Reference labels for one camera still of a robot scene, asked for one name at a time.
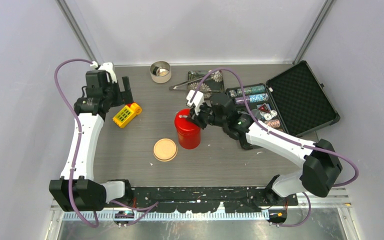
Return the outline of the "metal tongs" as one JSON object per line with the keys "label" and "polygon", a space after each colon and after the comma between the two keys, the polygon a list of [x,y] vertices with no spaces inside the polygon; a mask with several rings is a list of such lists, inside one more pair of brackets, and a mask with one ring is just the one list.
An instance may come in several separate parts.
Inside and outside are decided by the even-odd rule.
{"label": "metal tongs", "polygon": [[202,77],[192,78],[192,79],[186,80],[184,82],[181,82],[181,83],[169,86],[168,90],[169,91],[187,91],[188,90],[188,86],[192,85],[193,83],[197,83],[197,86],[196,87],[192,87],[191,89],[192,90],[199,90],[200,89],[199,83],[203,79],[204,79],[203,76]]}

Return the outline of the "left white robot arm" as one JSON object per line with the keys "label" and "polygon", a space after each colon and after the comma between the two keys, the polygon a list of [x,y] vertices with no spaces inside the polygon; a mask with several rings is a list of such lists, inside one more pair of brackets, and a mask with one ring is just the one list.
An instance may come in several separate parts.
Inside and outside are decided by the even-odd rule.
{"label": "left white robot arm", "polygon": [[49,192],[65,212],[101,211],[115,200],[128,207],[134,191],[127,179],[105,183],[94,180],[94,159],[100,132],[110,108],[131,104],[133,97],[128,77],[121,91],[114,72],[98,69],[85,74],[82,96],[73,104],[74,134],[67,162],[59,179],[51,180]]}

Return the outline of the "beige round lid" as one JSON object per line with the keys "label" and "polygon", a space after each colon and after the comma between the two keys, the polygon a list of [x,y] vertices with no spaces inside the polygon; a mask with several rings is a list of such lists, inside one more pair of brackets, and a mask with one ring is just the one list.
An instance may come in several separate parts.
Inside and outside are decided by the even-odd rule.
{"label": "beige round lid", "polygon": [[177,153],[176,143],[169,138],[162,138],[153,146],[153,155],[160,162],[171,161],[176,157]]}

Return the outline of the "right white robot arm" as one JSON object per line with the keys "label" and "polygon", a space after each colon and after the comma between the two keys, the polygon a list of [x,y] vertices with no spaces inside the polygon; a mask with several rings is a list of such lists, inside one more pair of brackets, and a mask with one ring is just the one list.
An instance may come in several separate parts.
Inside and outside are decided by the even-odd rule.
{"label": "right white robot arm", "polygon": [[300,168],[290,174],[275,175],[265,186],[262,197],[270,205],[279,205],[286,197],[300,192],[325,198],[342,172],[343,167],[329,141],[304,140],[255,121],[254,115],[239,112],[224,93],[213,94],[207,104],[202,92],[190,90],[186,105],[189,107],[187,120],[199,128],[220,127],[244,150],[261,147]]}

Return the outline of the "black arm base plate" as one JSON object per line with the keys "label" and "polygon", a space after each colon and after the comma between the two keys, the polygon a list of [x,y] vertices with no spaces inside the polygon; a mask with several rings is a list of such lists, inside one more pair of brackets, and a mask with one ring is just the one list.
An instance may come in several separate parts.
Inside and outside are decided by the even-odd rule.
{"label": "black arm base plate", "polygon": [[264,197],[264,188],[257,186],[205,187],[135,187],[116,201],[130,207],[147,208],[157,203],[152,213],[214,213],[223,206],[226,213],[256,213],[269,207],[298,205],[297,196],[289,195],[276,204]]}

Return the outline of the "red round lid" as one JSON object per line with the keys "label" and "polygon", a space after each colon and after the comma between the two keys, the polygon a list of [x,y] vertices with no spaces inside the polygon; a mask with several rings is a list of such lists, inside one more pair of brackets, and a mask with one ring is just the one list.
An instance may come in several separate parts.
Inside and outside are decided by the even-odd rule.
{"label": "red round lid", "polygon": [[200,128],[189,121],[188,116],[190,113],[189,108],[180,110],[174,118],[174,126],[179,133],[192,134],[197,133]]}

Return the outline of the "red cylindrical container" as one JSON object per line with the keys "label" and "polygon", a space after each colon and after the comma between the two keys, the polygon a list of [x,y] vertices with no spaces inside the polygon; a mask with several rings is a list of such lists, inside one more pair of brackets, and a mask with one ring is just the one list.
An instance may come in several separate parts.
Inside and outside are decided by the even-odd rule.
{"label": "red cylindrical container", "polygon": [[178,142],[180,146],[187,150],[197,148],[201,143],[201,129],[193,128],[177,128]]}

